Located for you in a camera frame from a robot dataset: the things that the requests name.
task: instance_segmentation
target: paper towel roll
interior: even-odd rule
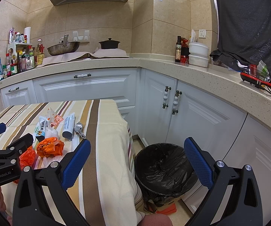
[[[27,36],[27,43],[29,44],[29,40],[31,38],[31,27],[24,28],[23,34]]]

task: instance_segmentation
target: trash can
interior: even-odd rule
[[[197,181],[190,161],[180,146],[157,143],[142,149],[134,160],[135,179],[139,184],[145,203],[164,210]]]

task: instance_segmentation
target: black pot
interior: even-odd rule
[[[118,48],[120,41],[108,38],[108,40],[100,41],[99,43],[101,44],[101,49],[115,49]]]

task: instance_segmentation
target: person's hand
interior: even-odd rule
[[[0,187],[0,211],[4,212],[7,209],[5,202],[4,202],[4,197],[2,194],[2,188]],[[12,226],[13,222],[12,222],[12,218],[10,216],[7,217],[7,221],[9,222],[9,224]]]

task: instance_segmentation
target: kitchen countertop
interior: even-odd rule
[[[216,65],[202,68],[193,65],[181,66],[167,60],[139,58],[80,60],[28,70],[2,80],[0,89],[26,80],[63,72],[113,67],[141,67],[177,78],[243,109],[271,128],[271,96],[243,82],[238,72]]]

